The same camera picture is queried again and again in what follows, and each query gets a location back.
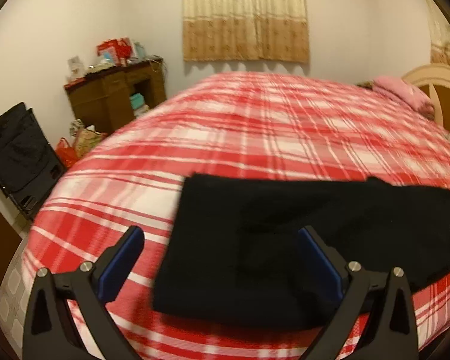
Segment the black folding chair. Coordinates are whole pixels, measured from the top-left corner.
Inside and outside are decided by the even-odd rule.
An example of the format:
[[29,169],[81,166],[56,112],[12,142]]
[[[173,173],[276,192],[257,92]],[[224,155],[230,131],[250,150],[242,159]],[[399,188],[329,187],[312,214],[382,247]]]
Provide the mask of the black folding chair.
[[34,219],[65,172],[31,108],[20,102],[0,116],[0,189],[25,219]]

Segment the black pants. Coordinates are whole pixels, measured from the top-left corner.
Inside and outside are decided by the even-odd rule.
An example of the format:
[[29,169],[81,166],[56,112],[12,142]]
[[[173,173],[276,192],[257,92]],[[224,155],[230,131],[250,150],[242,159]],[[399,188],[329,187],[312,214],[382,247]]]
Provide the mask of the black pants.
[[314,267],[300,230],[314,228],[347,261],[401,267],[412,291],[450,273],[450,190],[364,181],[184,181],[153,285],[153,308],[247,327],[311,329],[337,300]]

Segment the teal box in desk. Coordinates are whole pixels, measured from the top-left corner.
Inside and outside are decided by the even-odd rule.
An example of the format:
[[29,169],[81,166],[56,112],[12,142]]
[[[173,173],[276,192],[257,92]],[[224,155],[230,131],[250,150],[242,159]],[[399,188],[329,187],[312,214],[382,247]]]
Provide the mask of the teal box in desk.
[[140,93],[132,94],[130,96],[130,104],[133,110],[139,109],[145,105],[145,98]]

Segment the dark wooden desk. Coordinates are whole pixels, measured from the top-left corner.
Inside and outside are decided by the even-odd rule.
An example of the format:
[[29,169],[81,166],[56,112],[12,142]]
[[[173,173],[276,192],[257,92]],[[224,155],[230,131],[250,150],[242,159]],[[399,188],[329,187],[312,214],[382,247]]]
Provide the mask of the dark wooden desk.
[[140,94],[151,109],[166,99],[163,58],[111,67],[64,86],[74,117],[111,134],[133,121],[131,96]]

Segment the red plaid bed cover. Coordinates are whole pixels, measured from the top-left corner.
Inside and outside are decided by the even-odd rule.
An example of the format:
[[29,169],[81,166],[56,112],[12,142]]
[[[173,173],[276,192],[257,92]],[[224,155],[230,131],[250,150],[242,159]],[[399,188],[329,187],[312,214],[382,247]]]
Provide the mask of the red plaid bed cover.
[[105,139],[57,183],[31,227],[22,277],[95,261],[131,225],[145,250],[113,320],[146,359],[296,359],[316,330],[266,335],[151,310],[183,179],[205,173],[266,180],[364,180],[450,189],[444,130],[354,85],[301,76],[210,76]]

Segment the cream wooden headboard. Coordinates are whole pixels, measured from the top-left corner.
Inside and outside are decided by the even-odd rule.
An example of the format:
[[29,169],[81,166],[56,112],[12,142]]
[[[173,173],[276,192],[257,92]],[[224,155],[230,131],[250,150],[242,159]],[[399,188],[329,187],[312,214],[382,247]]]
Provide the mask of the cream wooden headboard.
[[450,66],[432,63],[417,67],[402,79],[424,90],[435,106],[435,122],[450,132]]

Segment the patterned gift bag on floor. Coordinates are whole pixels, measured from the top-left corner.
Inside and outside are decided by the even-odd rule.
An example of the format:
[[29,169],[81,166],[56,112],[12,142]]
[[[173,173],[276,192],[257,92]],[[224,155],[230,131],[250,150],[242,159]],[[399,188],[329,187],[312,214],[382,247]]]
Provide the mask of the patterned gift bag on floor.
[[106,133],[98,133],[85,127],[81,127],[74,139],[73,148],[77,158],[84,157],[93,150],[97,145],[107,138]]

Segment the pink folded blanket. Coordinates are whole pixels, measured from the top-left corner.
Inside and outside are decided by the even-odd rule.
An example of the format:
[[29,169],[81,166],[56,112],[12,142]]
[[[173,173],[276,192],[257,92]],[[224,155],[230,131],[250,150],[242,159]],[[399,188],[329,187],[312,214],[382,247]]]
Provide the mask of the pink folded blanket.
[[433,101],[420,88],[398,77],[379,76],[372,81],[372,90],[401,103],[424,117],[435,117]]

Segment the red plastic bag on floor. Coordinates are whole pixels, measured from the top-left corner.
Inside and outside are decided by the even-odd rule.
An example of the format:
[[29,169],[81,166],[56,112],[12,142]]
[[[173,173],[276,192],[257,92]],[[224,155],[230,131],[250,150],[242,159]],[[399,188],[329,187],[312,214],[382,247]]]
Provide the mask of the red plastic bag on floor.
[[64,137],[58,142],[55,152],[67,169],[70,169],[79,160],[74,147]]

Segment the beige window curtain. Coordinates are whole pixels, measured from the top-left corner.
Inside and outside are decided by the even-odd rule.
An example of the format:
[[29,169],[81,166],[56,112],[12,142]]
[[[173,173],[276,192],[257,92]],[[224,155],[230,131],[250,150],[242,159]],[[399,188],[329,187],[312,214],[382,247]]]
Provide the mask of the beige window curtain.
[[305,0],[183,0],[186,62],[310,61]]

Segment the white card on desk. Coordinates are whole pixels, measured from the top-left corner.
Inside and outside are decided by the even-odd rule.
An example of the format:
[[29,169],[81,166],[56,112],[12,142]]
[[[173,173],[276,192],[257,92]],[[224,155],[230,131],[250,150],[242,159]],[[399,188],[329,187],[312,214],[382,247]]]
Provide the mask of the white card on desk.
[[85,67],[79,56],[74,56],[68,60],[70,69],[70,81],[78,80],[85,76]]

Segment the beige side curtain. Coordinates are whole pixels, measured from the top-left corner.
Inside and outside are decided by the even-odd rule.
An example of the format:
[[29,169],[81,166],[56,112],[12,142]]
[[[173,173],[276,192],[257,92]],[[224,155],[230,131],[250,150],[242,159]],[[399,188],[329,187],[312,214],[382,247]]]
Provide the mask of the beige side curtain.
[[450,66],[450,24],[433,0],[425,2],[431,40],[431,63]]

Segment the red gift bag on desk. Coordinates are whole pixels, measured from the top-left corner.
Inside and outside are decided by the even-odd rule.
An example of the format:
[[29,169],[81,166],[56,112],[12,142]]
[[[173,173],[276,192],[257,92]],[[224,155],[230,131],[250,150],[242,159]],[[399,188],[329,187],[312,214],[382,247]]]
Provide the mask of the red gift bag on desk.
[[115,66],[126,66],[127,60],[132,56],[132,46],[129,37],[109,39],[97,46],[97,55],[104,55]]

